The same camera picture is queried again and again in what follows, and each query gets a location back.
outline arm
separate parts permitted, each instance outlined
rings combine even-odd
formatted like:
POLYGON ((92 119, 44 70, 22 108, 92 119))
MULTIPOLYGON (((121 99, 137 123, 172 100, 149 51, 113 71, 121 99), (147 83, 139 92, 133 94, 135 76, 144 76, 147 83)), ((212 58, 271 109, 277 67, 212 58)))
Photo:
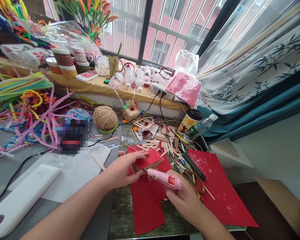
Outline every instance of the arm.
POLYGON ((129 176, 129 167, 147 155, 147 152, 140 151, 117 158, 105 171, 42 219, 21 240, 79 239, 107 192, 139 179, 142 172, 129 176))
POLYGON ((175 171, 169 170, 169 175, 182 180, 182 190, 174 192, 166 188, 169 200, 178 212, 202 234, 203 239, 234 240, 234 237, 222 223, 199 200, 192 186, 175 171))

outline scissors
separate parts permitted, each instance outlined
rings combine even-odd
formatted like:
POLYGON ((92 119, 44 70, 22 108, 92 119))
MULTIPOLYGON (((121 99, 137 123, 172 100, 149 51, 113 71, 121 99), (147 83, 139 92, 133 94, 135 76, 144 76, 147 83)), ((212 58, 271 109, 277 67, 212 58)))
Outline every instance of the scissors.
POLYGON ((192 172, 188 169, 183 169, 178 163, 177 161, 174 159, 174 157, 168 153, 171 160, 174 162, 174 164, 176 165, 177 169, 179 170, 180 172, 180 175, 182 177, 184 177, 184 173, 185 175, 190 179, 190 182, 191 182, 191 186, 192 188, 194 189, 194 191, 196 192, 197 196, 199 199, 201 199, 201 194, 204 193, 204 185, 203 185, 203 182, 201 180, 201 178, 195 173, 195 172, 192 172), (192 180, 192 176, 195 176, 195 178, 201 183, 202 185, 202 191, 198 188, 197 184, 192 180))

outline pink glue gun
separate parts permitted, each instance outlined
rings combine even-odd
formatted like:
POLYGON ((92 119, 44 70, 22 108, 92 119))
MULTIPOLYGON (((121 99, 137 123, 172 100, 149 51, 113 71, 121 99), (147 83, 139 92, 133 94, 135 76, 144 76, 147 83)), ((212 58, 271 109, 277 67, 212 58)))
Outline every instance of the pink glue gun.
POLYGON ((144 169, 148 173, 148 176, 153 178, 154 180, 157 180, 161 182, 162 184, 166 185, 168 188, 171 188, 172 190, 179 190, 182 189, 182 181, 179 178, 172 177, 169 174, 160 172, 158 170, 154 170, 152 168, 149 168, 148 170, 144 169))

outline wall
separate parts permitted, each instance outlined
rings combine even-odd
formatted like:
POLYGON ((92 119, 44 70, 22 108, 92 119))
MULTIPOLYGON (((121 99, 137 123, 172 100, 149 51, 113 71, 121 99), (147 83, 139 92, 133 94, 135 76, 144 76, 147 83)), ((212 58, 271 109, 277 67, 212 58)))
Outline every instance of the wall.
MULTIPOLYGON (((185 15, 187 6, 189 4, 190 0, 186 0, 180 19, 173 19, 172 21, 172 25, 171 25, 171 30, 174 32, 178 32, 179 27, 181 25, 182 19, 185 15)), ((212 7, 213 4, 216 0, 209 0, 209 1, 205 1, 203 8, 201 10, 201 14, 199 15, 196 24, 203 26, 205 21, 203 20, 203 18, 206 20, 212 7)), ((189 12, 188 15, 186 16, 186 20, 183 24, 183 27, 180 31, 180 34, 187 36, 187 34, 189 33, 190 27, 192 25, 192 22, 195 20, 196 14, 199 10, 199 6, 201 4, 201 0, 193 0, 191 3, 191 6, 189 8, 189 12)), ((159 18, 160 18, 160 12, 161 12, 161 8, 163 5, 163 0, 154 0, 153 1, 153 5, 152 5, 152 10, 151 10, 151 15, 150 15, 150 21, 158 24, 159 18)), ((206 25, 206 29, 210 29, 215 21, 215 19, 217 18, 218 14, 219 14, 220 10, 219 8, 216 8, 214 10, 214 12, 212 13, 207 25, 206 25)), ((126 18, 126 24, 128 25, 128 17, 123 16, 122 19, 126 18)), ((170 23, 171 17, 167 16, 165 14, 162 15, 162 19, 161 19, 161 23, 160 25, 168 28, 169 27, 169 23, 170 23)), ((156 29, 153 27, 149 27, 148 28, 148 34, 147 34, 147 39, 146 39, 146 44, 145 44, 145 50, 144 50, 144 54, 143 54, 143 59, 150 61, 150 55, 151 55, 151 50, 152 50, 152 46, 153 46, 153 41, 155 39, 155 35, 156 35, 156 29)), ((164 42, 166 37, 166 33, 162 32, 162 31, 158 31, 158 35, 157 35, 157 40, 164 42)), ((114 46, 114 51, 116 52, 117 49, 119 48, 120 42, 123 42, 123 34, 118 33, 118 32, 114 32, 113 34, 109 34, 108 32, 104 32, 104 42, 102 43, 101 48, 107 49, 112 51, 113 50, 113 39, 115 41, 115 46, 114 46)), ((168 49, 167 52, 167 56, 165 58, 164 61, 164 65, 166 66, 168 63, 168 58, 169 55, 172 51, 172 47, 174 44, 176 37, 172 36, 172 35, 168 35, 167 37, 167 41, 166 44, 169 44, 170 47, 168 49)), ((173 49, 173 52, 171 54, 171 58, 169 61, 168 66, 169 67, 174 67, 175 64, 175 57, 178 53, 178 51, 182 48, 184 43, 184 40, 182 39, 178 39, 175 45, 175 48, 173 49)), ((140 49, 140 41, 136 40, 135 41, 135 45, 133 45, 133 39, 129 38, 128 36, 125 37, 125 44, 124 44, 124 48, 121 50, 121 55, 126 55, 129 57, 133 57, 133 58, 138 58, 139 55, 139 49, 140 49)))
POLYGON ((300 114, 235 141, 254 170, 227 172, 232 183, 251 182, 254 176, 281 180, 300 200, 300 114))

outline red paper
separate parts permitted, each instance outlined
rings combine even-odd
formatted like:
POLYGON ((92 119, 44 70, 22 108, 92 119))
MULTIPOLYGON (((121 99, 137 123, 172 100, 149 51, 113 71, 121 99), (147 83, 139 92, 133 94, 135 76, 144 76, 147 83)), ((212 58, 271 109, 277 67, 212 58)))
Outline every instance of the red paper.
POLYGON ((169 91, 194 107, 201 89, 201 83, 192 75, 178 72, 166 87, 169 91))
MULTIPOLYGON (((166 155, 163 159, 158 165, 158 170, 167 172, 171 166, 166 155)), ((131 195, 136 237, 165 223, 160 200, 167 198, 167 195, 161 182, 153 179, 149 181, 148 175, 144 174, 131 184, 131 195)))
POLYGON ((202 195, 204 205, 219 219, 222 224, 258 227, 240 197, 228 180, 216 154, 188 150, 189 157, 206 176, 203 184, 215 201, 205 192, 202 195))
POLYGON ((137 159, 136 166, 139 170, 148 167, 149 165, 158 162, 161 157, 156 149, 152 148, 148 151, 149 155, 146 159, 137 159))

